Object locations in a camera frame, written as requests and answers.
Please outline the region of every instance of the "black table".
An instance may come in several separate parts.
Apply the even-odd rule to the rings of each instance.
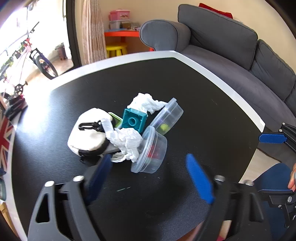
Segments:
[[[106,68],[112,61],[119,65]],[[130,161],[113,164],[99,198],[90,206],[108,241],[176,240],[190,231],[204,219],[208,205],[197,195],[185,167],[185,155],[193,153],[213,174],[238,182],[264,127],[229,86],[175,52],[108,59],[73,70],[52,83],[63,82],[68,83],[29,104],[15,136],[12,183],[26,233],[42,185],[49,180],[67,182],[86,170],[68,148],[67,140],[79,115],[90,108],[122,116],[124,108],[141,92],[166,102],[175,97],[184,110],[166,134],[167,153],[154,174],[132,173]],[[156,114],[149,115],[146,125]]]

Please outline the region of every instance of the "sofa armrest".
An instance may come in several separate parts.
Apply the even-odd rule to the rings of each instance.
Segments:
[[[144,23],[140,38],[144,44],[154,50],[184,50],[190,39],[190,29],[182,23],[167,20],[151,20]]]

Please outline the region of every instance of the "sofa cushion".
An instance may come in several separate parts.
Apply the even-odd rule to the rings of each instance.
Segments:
[[[190,28],[190,44],[250,69],[258,39],[254,30],[208,9],[188,4],[179,6],[178,21]]]
[[[265,122],[278,131],[282,122],[296,125],[296,118],[287,105],[249,71],[213,52],[189,45],[182,54],[204,66],[232,87]]]
[[[210,7],[210,6],[208,6],[208,5],[204,4],[204,3],[200,3],[198,6],[209,9],[209,10],[214,11],[216,13],[219,13],[219,14],[225,16],[225,17],[233,19],[233,16],[232,16],[232,14],[230,12],[223,12],[223,11],[217,10],[217,9],[212,8],[212,7]]]
[[[290,95],[285,100],[285,103],[290,108],[292,113],[296,116],[296,83],[294,84],[294,87],[293,87]]]
[[[184,50],[190,39],[190,29],[182,23],[162,19],[144,23],[140,30],[140,39],[154,50]]]
[[[266,84],[281,100],[290,94],[296,75],[263,40],[258,40],[250,72]]]

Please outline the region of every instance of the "white tissue paper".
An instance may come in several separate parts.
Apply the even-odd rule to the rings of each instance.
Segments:
[[[132,108],[135,110],[139,110],[141,112],[153,114],[156,110],[160,110],[163,108],[167,103],[164,101],[158,101],[152,99],[150,94],[142,94],[139,93],[131,102],[127,108]]]
[[[138,147],[143,140],[142,136],[134,128],[113,129],[109,119],[101,119],[106,138],[120,149],[120,153],[112,156],[112,162],[131,160],[136,162],[139,157]]]

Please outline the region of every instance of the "union jack flag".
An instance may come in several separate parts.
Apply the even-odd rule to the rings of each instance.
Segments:
[[[7,171],[7,158],[13,125],[0,110],[0,176]]]

